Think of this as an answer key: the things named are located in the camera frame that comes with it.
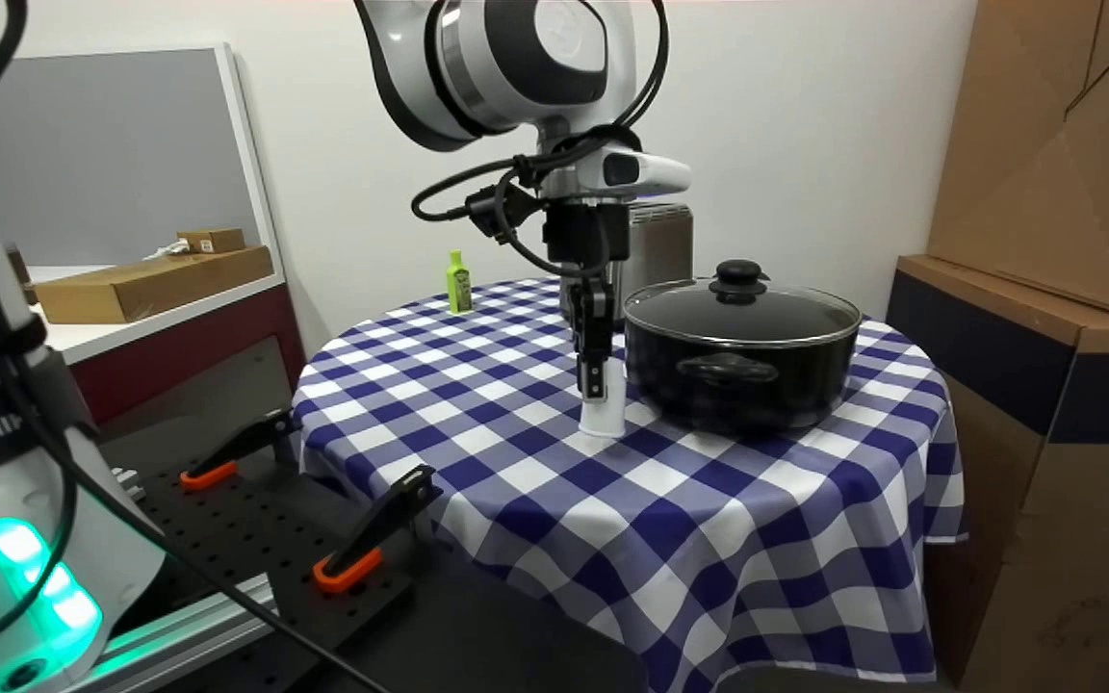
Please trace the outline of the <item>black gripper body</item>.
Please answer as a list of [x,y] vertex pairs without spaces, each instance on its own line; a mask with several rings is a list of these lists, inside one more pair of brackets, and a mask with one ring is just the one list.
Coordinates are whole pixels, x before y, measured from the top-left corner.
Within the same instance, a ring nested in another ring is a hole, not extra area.
[[628,257],[628,207],[550,204],[544,257],[569,281],[609,281],[613,267]]

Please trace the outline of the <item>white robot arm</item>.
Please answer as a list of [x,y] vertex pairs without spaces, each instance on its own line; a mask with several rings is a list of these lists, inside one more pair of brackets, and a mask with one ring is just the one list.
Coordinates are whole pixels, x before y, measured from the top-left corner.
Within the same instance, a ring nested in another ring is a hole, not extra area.
[[390,118],[423,152],[530,129],[536,154],[468,165],[413,198],[428,222],[468,219],[553,275],[576,389],[605,392],[628,207],[690,190],[634,124],[671,66],[662,0],[355,0]]

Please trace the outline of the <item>white robot base green light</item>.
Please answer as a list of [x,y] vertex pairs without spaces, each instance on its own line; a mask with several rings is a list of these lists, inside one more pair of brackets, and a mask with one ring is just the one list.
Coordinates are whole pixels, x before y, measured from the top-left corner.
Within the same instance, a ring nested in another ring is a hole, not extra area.
[[0,244],[0,693],[82,693],[164,559]]

